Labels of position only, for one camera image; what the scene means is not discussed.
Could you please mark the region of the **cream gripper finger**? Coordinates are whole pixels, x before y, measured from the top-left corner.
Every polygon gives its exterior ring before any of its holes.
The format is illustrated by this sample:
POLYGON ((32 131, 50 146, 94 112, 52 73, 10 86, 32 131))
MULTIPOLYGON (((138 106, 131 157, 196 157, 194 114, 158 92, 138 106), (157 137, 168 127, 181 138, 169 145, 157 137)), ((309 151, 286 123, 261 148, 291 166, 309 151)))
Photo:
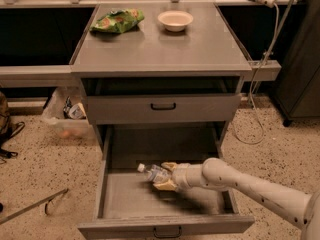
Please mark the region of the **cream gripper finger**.
POLYGON ((160 191, 175 191, 177 189, 177 185, 171 179, 162 183, 154 183, 153 186, 160 191))
POLYGON ((168 170, 168 171, 170 171, 170 172, 173 172, 173 171, 177 168, 178 164, 175 163, 175 162, 163 162, 163 163, 161 164, 161 166, 162 166, 164 169, 166 169, 166 170, 168 170))

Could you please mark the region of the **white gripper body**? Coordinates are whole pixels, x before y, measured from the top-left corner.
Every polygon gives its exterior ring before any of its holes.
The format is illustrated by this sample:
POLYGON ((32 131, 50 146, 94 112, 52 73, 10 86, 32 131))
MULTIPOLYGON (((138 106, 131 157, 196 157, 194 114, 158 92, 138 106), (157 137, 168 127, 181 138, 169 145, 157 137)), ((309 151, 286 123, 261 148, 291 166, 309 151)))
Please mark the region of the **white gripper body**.
POLYGON ((178 164, 172 173, 172 181, 178 190, 191 189, 193 166, 189 163, 178 164))

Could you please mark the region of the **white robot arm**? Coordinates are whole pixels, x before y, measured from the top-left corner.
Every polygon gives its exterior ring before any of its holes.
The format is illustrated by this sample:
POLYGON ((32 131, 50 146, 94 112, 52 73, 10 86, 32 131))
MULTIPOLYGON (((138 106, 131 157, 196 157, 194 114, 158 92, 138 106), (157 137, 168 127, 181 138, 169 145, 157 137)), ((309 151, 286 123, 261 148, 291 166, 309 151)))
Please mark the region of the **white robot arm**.
POLYGON ((320 192, 308 194, 242 173, 221 159, 202 164, 164 162, 169 176, 155 182, 159 190, 179 191, 200 187, 233 188, 301 230, 301 240, 320 240, 320 192))

